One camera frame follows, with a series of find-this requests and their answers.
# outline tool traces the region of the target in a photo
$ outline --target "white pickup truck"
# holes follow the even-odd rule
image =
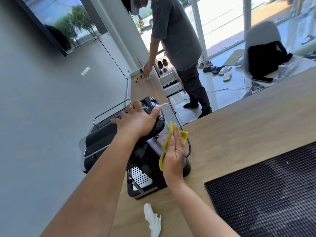
[[[144,27],[153,27],[153,16],[150,15],[142,20],[142,24]]]

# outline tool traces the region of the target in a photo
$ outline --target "beige mat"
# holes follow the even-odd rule
[[[245,52],[245,49],[238,49],[235,50],[231,56],[227,59],[227,61],[224,63],[224,66],[234,66],[238,59],[243,55]]]

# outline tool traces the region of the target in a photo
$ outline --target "bar mat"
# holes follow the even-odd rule
[[[239,60],[239,58],[241,57],[241,55],[243,55],[245,52],[245,49],[238,49],[235,50],[231,56],[225,61],[225,63],[223,64],[223,66],[234,66],[237,61]]]
[[[240,236],[316,236],[316,142],[206,182]]]

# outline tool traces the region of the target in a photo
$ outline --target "yellow cloth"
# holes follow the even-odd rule
[[[167,151],[167,147],[168,147],[168,141],[169,141],[170,137],[173,135],[173,123],[172,123],[172,121],[169,122],[169,126],[170,126],[170,131],[169,131],[168,136],[165,139],[164,143],[162,144],[163,154],[160,156],[160,159],[159,159],[159,168],[161,171],[162,171],[163,159],[166,155],[166,151]],[[183,143],[186,143],[186,140],[188,138],[188,133],[185,131],[180,131],[180,135],[181,135]]]

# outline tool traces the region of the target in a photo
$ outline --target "white wall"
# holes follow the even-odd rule
[[[14,0],[0,0],[0,70],[0,235],[34,237],[85,176],[78,142],[127,80],[98,40],[64,58]]]
[[[137,31],[132,16],[128,14],[121,0],[91,0],[109,33],[124,54],[133,71],[139,68],[138,57],[144,65],[149,58],[148,50]]]

